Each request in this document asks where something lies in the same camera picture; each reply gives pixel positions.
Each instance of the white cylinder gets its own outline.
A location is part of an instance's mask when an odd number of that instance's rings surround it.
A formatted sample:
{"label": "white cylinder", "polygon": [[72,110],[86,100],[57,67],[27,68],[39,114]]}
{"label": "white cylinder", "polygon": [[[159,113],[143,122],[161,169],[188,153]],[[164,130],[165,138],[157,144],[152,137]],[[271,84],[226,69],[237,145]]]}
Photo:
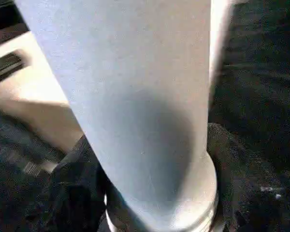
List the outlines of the white cylinder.
{"label": "white cylinder", "polygon": [[210,0],[16,0],[109,179],[150,231],[213,207]]}

